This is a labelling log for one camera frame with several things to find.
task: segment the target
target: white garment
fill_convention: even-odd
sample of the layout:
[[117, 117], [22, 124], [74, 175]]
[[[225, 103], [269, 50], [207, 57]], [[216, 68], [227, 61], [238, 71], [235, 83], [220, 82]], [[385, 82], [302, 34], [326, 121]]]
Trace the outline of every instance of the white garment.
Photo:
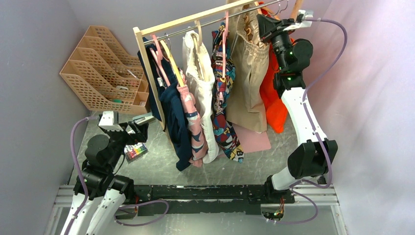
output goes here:
[[210, 163], [218, 156], [219, 152], [210, 118], [212, 116], [212, 88], [215, 83], [215, 75], [210, 65], [208, 50], [202, 44], [199, 53], [196, 54], [192, 35], [199, 40], [199, 35], [193, 30], [187, 32], [183, 37], [183, 68], [189, 91], [196, 99], [195, 107], [201, 116], [201, 126], [207, 142], [208, 151], [203, 157], [203, 163]]

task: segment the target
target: perforated bin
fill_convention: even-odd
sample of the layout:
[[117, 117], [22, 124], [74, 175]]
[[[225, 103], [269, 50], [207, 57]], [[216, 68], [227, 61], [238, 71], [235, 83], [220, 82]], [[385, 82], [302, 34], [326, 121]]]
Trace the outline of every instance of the perforated bin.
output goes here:
[[77, 48], [94, 49], [98, 55], [100, 55], [105, 60], [105, 62], [107, 62], [108, 65], [110, 65], [110, 67], [120, 76], [131, 76], [127, 70], [140, 71], [141, 74], [144, 74], [144, 70], [141, 66], [130, 67], [123, 64], [101, 38], [84, 36], [79, 42]]
[[107, 27], [91, 25], [85, 33], [85, 36], [101, 38], [124, 65], [141, 67], [138, 57], [129, 55]]
[[[125, 114], [148, 112], [148, 92], [140, 92], [141, 83], [138, 91], [116, 89], [88, 62], [78, 60], [68, 60], [60, 75], [89, 110], [113, 110]], [[122, 83], [125, 82], [137, 82], [137, 79], [124, 78]]]
[[129, 73], [128, 75], [121, 77], [94, 49], [78, 47], [73, 51], [69, 59], [88, 62], [88, 64], [90, 64], [114, 88], [116, 86], [123, 86], [127, 87], [130, 91], [148, 92], [148, 82], [141, 69], [130, 69], [136, 77], [140, 78], [140, 81], [137, 81], [137, 79]]

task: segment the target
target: pink patterned garment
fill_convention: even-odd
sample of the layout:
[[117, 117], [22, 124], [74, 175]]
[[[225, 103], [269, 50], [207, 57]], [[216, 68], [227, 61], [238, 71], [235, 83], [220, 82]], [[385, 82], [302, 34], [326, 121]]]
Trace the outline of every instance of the pink patterned garment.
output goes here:
[[182, 100], [184, 115], [187, 118], [188, 125], [187, 128], [192, 133], [191, 144], [192, 144], [192, 153], [193, 158], [190, 159], [196, 167], [202, 166], [202, 158], [206, 155], [208, 150], [208, 145], [205, 143], [205, 135], [202, 131], [202, 126], [200, 122], [200, 115], [196, 110], [195, 98], [192, 93], [189, 92], [189, 89], [186, 85], [186, 79], [183, 75], [183, 72], [180, 70], [184, 87], [177, 85], [177, 90], [180, 93], [180, 99]]

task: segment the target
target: wooden clothes rack frame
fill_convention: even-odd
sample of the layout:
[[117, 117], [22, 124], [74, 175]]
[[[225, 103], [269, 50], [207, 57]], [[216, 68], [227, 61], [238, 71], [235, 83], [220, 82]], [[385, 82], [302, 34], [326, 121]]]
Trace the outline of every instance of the wooden clothes rack frame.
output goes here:
[[[147, 29], [140, 30], [138, 27], [133, 28], [134, 34], [136, 36], [138, 48], [139, 48], [139, 51], [141, 53], [141, 57], [142, 57], [142, 60], [143, 60], [142, 66], [147, 71], [147, 79], [148, 79], [149, 83], [151, 84], [151, 90], [153, 92], [153, 96], [154, 96], [154, 99], [156, 101], [157, 109], [159, 110], [160, 117], [161, 117], [161, 122], [162, 122], [163, 125], [165, 125], [164, 112], [163, 112], [163, 109], [161, 107], [161, 103], [159, 101], [159, 93], [156, 89], [156, 82], [154, 81], [154, 76], [153, 76], [153, 73], [151, 72], [150, 62], [148, 60], [147, 52], [145, 50], [145, 45], [153, 43], [153, 40], [149, 40], [147, 42], [144, 42], [143, 37], [149, 36], [151, 34], [155, 34], [157, 32], [164, 32], [167, 29], [177, 27], [177, 26], [189, 23], [189, 22], [195, 22], [195, 21], [198, 21], [200, 19], [203, 19], [203, 18], [209, 17], [211, 15], [214, 15], [214, 14], [218, 14], [218, 13], [221, 13], [221, 12], [226, 12], [226, 11], [231, 10], [233, 8], [236, 8], [236, 7], [244, 6], [244, 5], [247, 5], [247, 4], [250, 4], [250, 3], [254, 3], [255, 1], [257, 1], [257, 0], [239, 0], [239, 1], [236, 1], [236, 2], [233, 2], [233, 3], [225, 4], [223, 6], [219, 6], [219, 7], [207, 10], [207, 11], [199, 12], [199, 13], [196, 13], [196, 14], [193, 14], [193, 15], [190, 15], [190, 16], [186, 16], [186, 17], [183, 17], [183, 18], [180, 18], [180, 19], [177, 19], [177, 20], [173, 20], [173, 21], [170, 21], [170, 22], [167, 22], [167, 23], [162, 23], [160, 25], [153, 26], [153, 27], [150, 27], [150, 28], [147, 28]], [[256, 10], [256, 9], [260, 9], [262, 7], [265, 7], [265, 6], [274, 4], [274, 3], [278, 3], [278, 2], [281, 2], [281, 1], [284, 1], [284, 0], [273, 0], [273, 1], [265, 3], [265, 4], [261, 4], [261, 5], [255, 6], [255, 7], [248, 8], [246, 10], [242, 10], [240, 12], [237, 12], [235, 14], [230, 15], [229, 17], [235, 17], [235, 16], [238, 16], [238, 15], [244, 14], [246, 12], [253, 11], [253, 10]], [[225, 19], [225, 17], [222, 17], [220, 19], [213, 20], [213, 21], [201, 24], [201, 27], [204, 27], [204, 26], [207, 26], [207, 25], [210, 25], [210, 24], [214, 24], [214, 23], [219, 22], [219, 21], [224, 20], [224, 19]], [[168, 37], [180, 35], [180, 34], [186, 33], [188, 31], [191, 31], [191, 30], [194, 30], [194, 29], [197, 29], [197, 26], [192, 26], [192, 27], [177, 31], [175, 33], [172, 33], [170, 35], [164, 35], [164, 36], [158, 37], [157, 40], [158, 41], [159, 40], [164, 40], [164, 39], [167, 39]]]

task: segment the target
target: white wall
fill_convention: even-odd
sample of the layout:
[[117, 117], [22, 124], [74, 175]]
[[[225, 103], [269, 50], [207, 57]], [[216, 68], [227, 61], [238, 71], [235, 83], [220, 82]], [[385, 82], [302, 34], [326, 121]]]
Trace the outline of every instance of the white wall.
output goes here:
[[82, 34], [64, 0], [0, 0], [2, 235], [43, 234], [72, 170], [70, 130], [88, 112], [58, 73]]
[[[413, 9], [409, 0], [333, 0], [324, 16], [346, 27], [349, 42], [310, 100], [339, 145], [334, 186], [351, 235], [415, 234]], [[318, 25], [308, 82], [343, 42], [339, 28]]]
[[[209, 10], [225, 4], [226, 0], [68, 0], [72, 6], [78, 21], [84, 30], [89, 25], [103, 25], [108, 27], [131, 55], [137, 55], [138, 46], [134, 37], [133, 27], [145, 29], [168, 21], [176, 20], [191, 14]], [[294, 5], [294, 0], [289, 1], [286, 11], [282, 16], [289, 16]], [[323, 16], [331, 0], [305, 0], [304, 9], [315, 9], [316, 16]], [[273, 4], [271, 9], [277, 10], [278, 5]], [[201, 20], [205, 23], [222, 17], [223, 14]], [[185, 24], [171, 29], [166, 33], [172, 33], [194, 24]], [[203, 31], [203, 42], [208, 51], [212, 51], [212, 30], [217, 30], [219, 23], [206, 26]], [[296, 37], [311, 38], [315, 28], [296, 32]], [[182, 37], [175, 36], [171, 39], [172, 54], [178, 66], [182, 65]]]

